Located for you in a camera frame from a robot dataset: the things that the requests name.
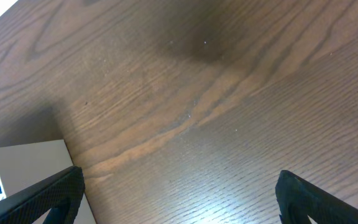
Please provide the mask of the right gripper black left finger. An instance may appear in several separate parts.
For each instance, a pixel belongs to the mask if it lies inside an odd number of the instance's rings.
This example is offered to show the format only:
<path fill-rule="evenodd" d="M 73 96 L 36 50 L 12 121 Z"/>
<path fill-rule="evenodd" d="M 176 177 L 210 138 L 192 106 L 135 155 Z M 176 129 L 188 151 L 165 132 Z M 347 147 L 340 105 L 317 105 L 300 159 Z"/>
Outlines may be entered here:
<path fill-rule="evenodd" d="M 34 223 L 46 214 L 44 223 L 72 224 L 84 192 L 82 169 L 71 166 L 0 201 L 0 223 Z"/>

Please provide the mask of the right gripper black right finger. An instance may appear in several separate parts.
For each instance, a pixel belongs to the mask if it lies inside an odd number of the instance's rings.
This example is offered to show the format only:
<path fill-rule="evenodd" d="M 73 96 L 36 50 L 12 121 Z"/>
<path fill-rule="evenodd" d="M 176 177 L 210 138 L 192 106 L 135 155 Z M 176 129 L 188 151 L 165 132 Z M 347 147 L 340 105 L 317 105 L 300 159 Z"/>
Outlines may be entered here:
<path fill-rule="evenodd" d="M 280 172 L 275 195 L 283 224 L 358 224 L 358 209 L 288 170 Z"/>

